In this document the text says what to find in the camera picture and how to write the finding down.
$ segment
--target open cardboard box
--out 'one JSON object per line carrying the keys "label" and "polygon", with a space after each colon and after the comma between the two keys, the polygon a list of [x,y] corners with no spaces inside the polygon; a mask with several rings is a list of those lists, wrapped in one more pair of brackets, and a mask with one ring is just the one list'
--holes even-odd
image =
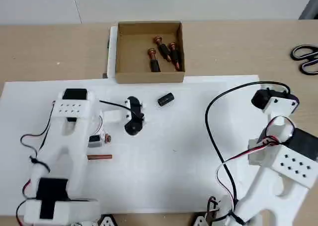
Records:
{"label": "open cardboard box", "polygon": [[[165,60],[154,43],[161,36],[167,46],[175,42],[181,56],[181,71]],[[148,49],[156,49],[161,72],[150,69]],[[185,73],[181,22],[120,22],[117,34],[115,78],[118,83],[170,83],[183,82]]]}

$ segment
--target white paper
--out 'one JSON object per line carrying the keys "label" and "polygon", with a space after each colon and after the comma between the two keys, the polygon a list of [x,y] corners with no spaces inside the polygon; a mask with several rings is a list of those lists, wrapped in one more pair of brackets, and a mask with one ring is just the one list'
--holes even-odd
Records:
{"label": "white paper", "polygon": [[[225,194],[214,179],[220,161],[205,128],[206,107],[218,93],[256,80],[252,75],[186,77],[184,83],[170,84],[114,84],[107,79],[6,83],[0,99],[0,214],[15,213],[23,200],[21,188],[30,176],[28,156],[33,152],[20,144],[21,135],[44,129],[52,101],[67,87],[86,87],[100,99],[116,103],[133,95],[147,106],[147,123],[134,137],[121,124],[105,125],[112,142],[89,153],[113,154],[113,159],[89,163],[83,197],[98,199],[103,213],[205,210],[210,195]],[[266,125],[265,115],[250,102],[258,88],[233,92],[210,110],[210,127],[224,158],[245,150],[248,140]],[[160,108],[156,100],[168,92],[175,101]],[[28,142],[38,146],[41,139]],[[247,188],[243,182],[250,179],[240,172],[250,167],[247,159],[237,162],[239,166],[229,167],[243,195]],[[67,157],[62,157],[52,166],[52,175],[67,176],[68,164]],[[221,178],[228,183],[224,172]]]}

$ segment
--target black scissors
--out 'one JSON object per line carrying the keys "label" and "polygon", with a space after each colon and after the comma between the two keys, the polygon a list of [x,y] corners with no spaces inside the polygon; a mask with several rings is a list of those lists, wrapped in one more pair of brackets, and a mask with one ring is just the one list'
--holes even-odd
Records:
{"label": "black scissors", "polygon": [[[300,55],[300,56],[297,56],[296,52],[298,50],[300,50],[300,49],[310,50],[311,52],[303,54],[303,55]],[[308,70],[306,70],[306,68],[308,66],[312,66],[314,64],[318,64],[318,46],[310,45],[310,44],[297,46],[291,51],[290,57],[294,61],[308,60],[307,62],[304,62],[304,63],[302,63],[299,66],[299,70],[303,74],[305,74],[305,75],[318,75],[318,71],[308,71]]]}

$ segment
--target wooden table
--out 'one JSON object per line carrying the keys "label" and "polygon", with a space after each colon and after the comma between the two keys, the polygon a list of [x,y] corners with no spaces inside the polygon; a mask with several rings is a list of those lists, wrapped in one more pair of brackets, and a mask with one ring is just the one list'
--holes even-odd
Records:
{"label": "wooden table", "polygon": [[[102,78],[111,23],[0,26],[0,91],[5,81]],[[318,136],[318,77],[289,58],[298,44],[318,43],[317,20],[208,21],[183,24],[187,75],[250,75],[288,84],[299,97],[297,125]],[[318,185],[294,225],[315,226]],[[117,215],[119,226],[185,226],[192,214]],[[1,225],[16,225],[1,217]]]}

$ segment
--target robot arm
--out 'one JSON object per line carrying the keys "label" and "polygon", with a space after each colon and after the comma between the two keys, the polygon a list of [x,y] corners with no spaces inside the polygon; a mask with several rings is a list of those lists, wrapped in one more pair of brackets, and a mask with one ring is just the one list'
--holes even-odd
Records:
{"label": "robot arm", "polygon": [[[104,114],[99,108],[100,102],[122,106],[99,100],[86,89],[66,89],[55,101],[45,144],[36,157],[41,163],[36,163],[32,169],[32,195],[36,197],[26,200],[26,223],[69,225],[100,218],[97,200],[80,199],[88,162],[87,147],[102,146],[105,138],[103,122],[120,122],[125,115],[128,134],[135,135],[143,127],[143,114],[137,98],[131,96],[125,101],[126,107],[122,107],[130,110],[125,114],[118,110]],[[96,122],[100,127],[94,131]],[[62,154],[68,154],[72,161],[70,178],[46,178]]]}
{"label": "robot arm", "polygon": [[[262,210],[269,210],[274,216],[271,226],[291,226],[318,176],[318,139],[291,124],[284,124],[284,121],[274,122],[276,118],[279,120],[277,116],[288,117],[296,110],[299,101],[295,96],[287,98],[274,90],[259,90],[252,103],[268,115],[273,124],[266,130],[282,144],[249,156],[250,164],[260,165],[260,168],[245,197],[238,202],[234,214],[245,223],[256,225],[253,221],[255,216]],[[258,141],[252,141],[254,144],[249,148],[255,147]],[[277,185],[283,188],[279,193],[274,190]],[[215,222],[215,225],[241,224],[233,217],[227,217]]]}

